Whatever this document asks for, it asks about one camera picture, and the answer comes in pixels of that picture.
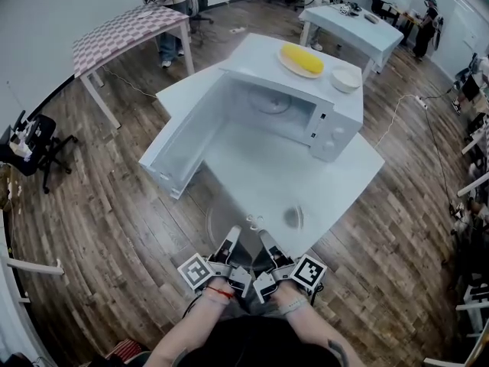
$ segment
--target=plate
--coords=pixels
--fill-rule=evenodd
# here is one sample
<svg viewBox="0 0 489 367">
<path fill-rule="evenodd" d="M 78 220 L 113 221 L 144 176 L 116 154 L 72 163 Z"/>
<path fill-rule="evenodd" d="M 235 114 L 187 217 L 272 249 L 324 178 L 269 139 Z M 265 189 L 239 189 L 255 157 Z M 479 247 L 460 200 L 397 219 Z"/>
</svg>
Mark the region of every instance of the plate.
<svg viewBox="0 0 489 367">
<path fill-rule="evenodd" d="M 138 15 L 138 19 L 144 19 L 144 18 L 147 18 L 148 16 L 150 16 L 153 12 L 152 11 L 145 11 L 145 12 L 142 12 Z"/>
<path fill-rule="evenodd" d="M 278 51 L 277 56 L 278 56 L 278 60 L 282 63 L 282 65 L 284 65 L 287 69 L 291 70 L 292 72 L 294 72 L 299 76 L 307 77 L 309 79 L 317 79 L 322 75 L 322 72 L 312 73 L 309 72 L 308 70 L 305 70 L 298 63 L 292 61 L 289 57 L 283 56 L 280 50 Z"/>
</svg>

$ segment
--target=yellow corn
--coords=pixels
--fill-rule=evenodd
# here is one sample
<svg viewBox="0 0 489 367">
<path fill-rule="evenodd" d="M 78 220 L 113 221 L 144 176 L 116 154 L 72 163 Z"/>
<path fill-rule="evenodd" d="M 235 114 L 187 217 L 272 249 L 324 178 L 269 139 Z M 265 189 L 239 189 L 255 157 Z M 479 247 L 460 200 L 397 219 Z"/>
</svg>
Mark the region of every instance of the yellow corn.
<svg viewBox="0 0 489 367">
<path fill-rule="evenodd" d="M 324 64 L 318 57 L 295 44 L 284 44 L 281 53 L 311 73 L 319 74 L 324 69 Z"/>
</svg>

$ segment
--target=red bracelet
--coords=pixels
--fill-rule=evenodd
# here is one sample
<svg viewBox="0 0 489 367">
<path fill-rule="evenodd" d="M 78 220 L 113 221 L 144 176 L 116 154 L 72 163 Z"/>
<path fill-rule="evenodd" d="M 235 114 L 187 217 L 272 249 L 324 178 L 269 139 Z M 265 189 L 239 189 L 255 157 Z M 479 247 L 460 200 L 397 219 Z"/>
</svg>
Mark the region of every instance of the red bracelet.
<svg viewBox="0 0 489 367">
<path fill-rule="evenodd" d="M 214 287 L 209 287 L 209 286 L 207 286 L 206 288 L 208 288 L 209 290 L 213 290 L 213 291 L 217 292 L 218 294 L 224 295 L 228 299 L 232 299 L 232 297 L 233 297 L 233 294 L 229 294 L 228 292 L 224 292 L 223 290 L 218 290 Z"/>
</svg>

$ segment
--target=hand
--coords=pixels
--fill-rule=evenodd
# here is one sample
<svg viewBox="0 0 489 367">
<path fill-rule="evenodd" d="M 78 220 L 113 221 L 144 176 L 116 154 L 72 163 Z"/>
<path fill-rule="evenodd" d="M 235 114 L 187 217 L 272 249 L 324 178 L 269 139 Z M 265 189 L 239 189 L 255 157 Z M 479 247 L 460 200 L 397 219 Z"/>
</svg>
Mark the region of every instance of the hand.
<svg viewBox="0 0 489 367">
<path fill-rule="evenodd" d="M 292 280 L 284 280 L 279 283 L 278 289 L 272 293 L 271 299 L 278 306 L 285 306 L 294 302 L 301 295 Z"/>
</svg>

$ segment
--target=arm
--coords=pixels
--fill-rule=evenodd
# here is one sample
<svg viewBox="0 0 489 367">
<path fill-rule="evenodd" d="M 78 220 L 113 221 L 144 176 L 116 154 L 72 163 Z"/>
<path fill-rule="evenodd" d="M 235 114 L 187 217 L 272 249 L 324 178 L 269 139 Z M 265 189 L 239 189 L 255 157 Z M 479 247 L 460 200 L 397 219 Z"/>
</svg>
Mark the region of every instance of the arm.
<svg viewBox="0 0 489 367">
<path fill-rule="evenodd" d="M 272 298 L 279 306 L 295 301 L 302 294 L 291 281 L 282 281 Z M 350 343 L 313 309 L 310 304 L 303 304 L 298 309 L 287 313 L 287 321 L 303 343 L 316 344 L 339 353 L 344 367 L 364 367 L 363 362 Z"/>
<path fill-rule="evenodd" d="M 419 25 L 421 28 L 424 28 L 429 22 L 431 22 L 431 16 L 427 15 L 424 19 L 424 21 Z"/>
<path fill-rule="evenodd" d="M 233 294 L 224 278 L 215 278 L 209 286 Z M 144 367 L 170 367 L 184 351 L 191 352 L 204 345 L 229 299 L 206 289 L 192 310 L 161 339 Z"/>
</svg>

